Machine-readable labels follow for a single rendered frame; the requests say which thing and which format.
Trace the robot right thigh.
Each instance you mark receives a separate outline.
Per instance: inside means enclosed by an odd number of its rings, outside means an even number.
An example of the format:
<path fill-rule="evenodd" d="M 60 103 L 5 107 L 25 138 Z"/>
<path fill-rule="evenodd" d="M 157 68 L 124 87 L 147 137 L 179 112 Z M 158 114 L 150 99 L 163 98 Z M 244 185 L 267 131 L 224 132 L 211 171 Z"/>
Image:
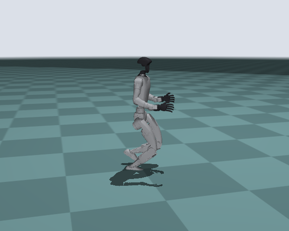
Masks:
<path fill-rule="evenodd" d="M 136 130 L 139 130 L 142 128 L 141 130 L 142 135 L 145 138 L 145 140 L 150 144 L 147 149 L 152 147 L 157 152 L 157 141 L 150 126 L 142 118 L 139 118 L 139 117 L 135 118 L 132 125 Z"/>

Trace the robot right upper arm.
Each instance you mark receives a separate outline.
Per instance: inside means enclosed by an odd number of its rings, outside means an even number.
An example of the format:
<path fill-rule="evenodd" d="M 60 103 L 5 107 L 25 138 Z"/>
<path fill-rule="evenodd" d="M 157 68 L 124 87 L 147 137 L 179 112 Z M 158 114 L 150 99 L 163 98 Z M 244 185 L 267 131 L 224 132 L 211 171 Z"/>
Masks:
<path fill-rule="evenodd" d="M 137 78 L 134 80 L 134 93 L 133 93 L 133 103 L 135 105 L 138 105 L 135 103 L 135 99 L 138 98 L 138 96 L 141 93 L 141 87 L 143 86 L 143 79 L 142 78 Z"/>

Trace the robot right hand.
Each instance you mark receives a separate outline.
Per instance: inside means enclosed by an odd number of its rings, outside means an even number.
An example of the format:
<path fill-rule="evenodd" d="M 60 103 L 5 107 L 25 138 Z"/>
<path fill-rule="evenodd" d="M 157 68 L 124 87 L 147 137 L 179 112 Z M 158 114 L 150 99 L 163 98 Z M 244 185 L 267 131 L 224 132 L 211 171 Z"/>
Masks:
<path fill-rule="evenodd" d="M 172 112 L 171 110 L 173 110 L 172 108 L 174 108 L 172 105 L 173 104 L 167 104 L 167 103 L 170 103 L 170 102 L 165 102 L 161 105 L 157 104 L 157 109 L 155 109 L 154 111 L 169 111 L 169 112 Z M 171 105 L 171 106 L 170 106 Z M 171 108 L 172 107 L 172 108 Z M 169 110 L 171 109 L 171 110 Z"/>

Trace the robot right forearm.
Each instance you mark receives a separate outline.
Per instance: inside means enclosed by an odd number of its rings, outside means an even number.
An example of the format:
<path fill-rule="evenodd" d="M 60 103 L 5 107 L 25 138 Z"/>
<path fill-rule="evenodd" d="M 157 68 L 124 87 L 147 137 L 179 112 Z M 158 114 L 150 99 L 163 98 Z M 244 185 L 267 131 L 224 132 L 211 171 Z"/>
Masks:
<path fill-rule="evenodd" d="M 157 109 L 157 105 L 146 103 L 145 101 L 141 100 L 140 98 L 136 98 L 134 101 L 141 108 L 148 109 L 149 111 L 153 111 L 153 110 Z"/>

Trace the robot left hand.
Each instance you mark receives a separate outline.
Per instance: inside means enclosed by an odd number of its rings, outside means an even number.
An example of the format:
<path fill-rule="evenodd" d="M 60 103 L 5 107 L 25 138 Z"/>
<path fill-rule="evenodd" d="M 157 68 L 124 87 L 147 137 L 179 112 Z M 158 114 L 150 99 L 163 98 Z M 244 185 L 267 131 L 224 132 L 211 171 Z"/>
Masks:
<path fill-rule="evenodd" d="M 164 102 L 164 101 L 166 101 L 166 102 L 174 102 L 173 100 L 175 100 L 174 98 L 175 97 L 173 97 L 174 95 L 169 95 L 170 94 L 170 92 L 169 93 L 167 93 L 166 95 L 164 95 L 164 97 L 163 96 L 159 96 L 158 98 L 161 98 L 161 102 Z"/>

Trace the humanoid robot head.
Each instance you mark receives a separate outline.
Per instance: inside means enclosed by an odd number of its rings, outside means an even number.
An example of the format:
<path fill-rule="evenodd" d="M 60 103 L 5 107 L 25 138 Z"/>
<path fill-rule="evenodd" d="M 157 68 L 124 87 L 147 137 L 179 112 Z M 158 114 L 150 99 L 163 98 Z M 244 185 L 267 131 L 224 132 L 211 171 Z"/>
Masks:
<path fill-rule="evenodd" d="M 149 72 L 149 65 L 150 63 L 152 63 L 152 61 L 147 57 L 141 57 L 138 59 L 137 63 L 142 64 L 142 66 L 145 66 L 145 70 L 140 71 L 139 75 L 141 76 L 142 74 L 144 74 L 144 77 L 147 77 L 145 73 Z"/>

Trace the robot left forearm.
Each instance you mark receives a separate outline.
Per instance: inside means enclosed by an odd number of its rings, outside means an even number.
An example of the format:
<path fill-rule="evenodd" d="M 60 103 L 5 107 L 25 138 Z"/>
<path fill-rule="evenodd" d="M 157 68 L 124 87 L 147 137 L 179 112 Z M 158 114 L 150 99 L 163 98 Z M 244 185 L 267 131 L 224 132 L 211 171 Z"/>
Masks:
<path fill-rule="evenodd" d="M 158 98 L 157 96 L 153 96 L 152 94 L 149 94 L 148 100 L 153 101 L 153 102 L 161 102 L 161 98 Z"/>

